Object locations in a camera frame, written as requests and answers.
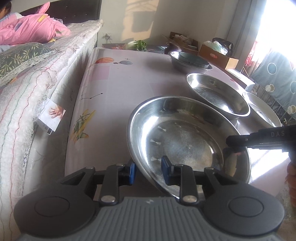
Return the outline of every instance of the pillow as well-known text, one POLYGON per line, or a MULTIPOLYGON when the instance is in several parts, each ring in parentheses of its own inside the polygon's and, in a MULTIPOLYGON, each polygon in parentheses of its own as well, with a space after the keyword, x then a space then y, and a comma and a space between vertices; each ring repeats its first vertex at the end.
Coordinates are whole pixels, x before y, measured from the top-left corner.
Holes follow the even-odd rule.
POLYGON ((40 43, 21 44, 0 53, 0 86, 54 53, 55 50, 40 43))

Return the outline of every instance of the cardboard box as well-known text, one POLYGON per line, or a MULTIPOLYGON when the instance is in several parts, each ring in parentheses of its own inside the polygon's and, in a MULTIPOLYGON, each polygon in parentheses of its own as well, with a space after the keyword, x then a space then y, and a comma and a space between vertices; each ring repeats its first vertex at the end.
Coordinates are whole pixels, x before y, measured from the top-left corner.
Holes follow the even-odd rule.
POLYGON ((170 33, 170 37, 167 39, 174 45, 178 46, 181 48, 182 52, 186 52, 186 53, 191 53, 191 54, 194 54, 194 55, 198 55, 198 41, 196 40, 192 40, 192 46, 195 46, 196 47, 196 50, 190 48, 190 46, 188 46, 186 43, 184 43, 182 40, 178 39, 175 37, 175 35, 178 34, 178 35, 182 35, 180 33, 175 33, 175 32, 171 32, 170 33))
POLYGON ((238 59, 227 57, 206 45, 202 45, 199 55, 222 69, 235 69, 238 59))

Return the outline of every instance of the metal basin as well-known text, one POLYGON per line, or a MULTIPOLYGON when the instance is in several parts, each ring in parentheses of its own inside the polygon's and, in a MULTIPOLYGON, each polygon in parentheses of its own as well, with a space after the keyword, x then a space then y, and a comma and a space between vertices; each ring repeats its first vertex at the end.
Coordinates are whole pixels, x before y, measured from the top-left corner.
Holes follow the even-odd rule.
POLYGON ((185 52, 179 53, 179 60, 183 63, 190 64, 203 69, 207 69, 210 65, 209 62, 204 60, 202 57, 185 52))
POLYGON ((190 73, 206 73, 209 70, 212 70, 213 67, 209 65, 207 68, 200 68, 196 67, 190 64, 183 63, 179 60, 180 53, 176 51, 169 52, 169 55, 171 56, 172 65, 174 68, 176 68, 178 71, 184 73, 184 74, 190 74, 190 73))
POLYGON ((223 81, 206 74, 188 74, 186 79, 197 94, 197 100, 213 107, 228 119, 250 114, 250 106, 245 99, 223 81))
POLYGON ((234 153, 225 144, 229 135, 239 135, 222 114, 199 101, 180 96, 148 99, 132 112, 127 142, 139 170, 162 191, 179 196, 178 186, 167 186, 161 172, 161 157, 173 164, 223 170, 248 182, 250 159, 247 148, 234 153))
POLYGON ((281 127, 281 122, 276 113, 258 96, 250 92, 245 92, 242 96, 251 107, 251 116, 262 126, 265 128, 281 127))

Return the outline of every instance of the white wall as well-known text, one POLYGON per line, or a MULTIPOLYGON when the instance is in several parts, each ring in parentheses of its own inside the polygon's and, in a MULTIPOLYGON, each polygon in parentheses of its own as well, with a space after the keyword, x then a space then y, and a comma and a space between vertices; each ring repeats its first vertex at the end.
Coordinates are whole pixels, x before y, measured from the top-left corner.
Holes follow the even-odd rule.
POLYGON ((36 7, 46 2, 55 2, 58 0, 12 0, 12 12, 22 12, 24 10, 36 7))
POLYGON ((203 43, 226 38, 238 0, 102 0, 99 46, 105 33, 112 43, 146 39, 171 31, 188 34, 203 43))
POLYGON ((234 17, 238 0, 198 0, 189 24, 191 37, 199 47, 214 37, 226 38, 234 17))
POLYGON ((99 33, 112 33, 113 43, 146 39, 157 35, 182 32, 186 11, 196 0, 102 0, 100 18, 105 21, 99 33))

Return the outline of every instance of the electrical outlet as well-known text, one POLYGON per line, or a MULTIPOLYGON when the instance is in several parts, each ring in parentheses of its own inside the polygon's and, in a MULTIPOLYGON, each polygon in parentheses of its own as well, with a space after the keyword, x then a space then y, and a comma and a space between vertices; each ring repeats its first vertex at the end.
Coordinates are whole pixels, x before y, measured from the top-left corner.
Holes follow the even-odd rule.
POLYGON ((105 34, 105 39, 106 40, 111 40, 113 38, 113 34, 111 34, 111 33, 106 33, 105 34))

